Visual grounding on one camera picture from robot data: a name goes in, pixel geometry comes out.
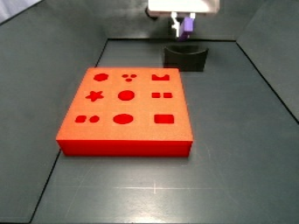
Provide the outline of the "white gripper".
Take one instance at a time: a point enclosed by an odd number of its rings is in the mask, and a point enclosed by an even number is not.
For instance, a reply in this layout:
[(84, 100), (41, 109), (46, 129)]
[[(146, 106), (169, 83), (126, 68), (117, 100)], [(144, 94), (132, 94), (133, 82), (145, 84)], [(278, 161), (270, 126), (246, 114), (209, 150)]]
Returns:
[(180, 22), (177, 15), (189, 15), (190, 19), (196, 14), (214, 14), (220, 10), (220, 0), (146, 0), (146, 11), (152, 17), (172, 18), (172, 29), (174, 37), (180, 37)]

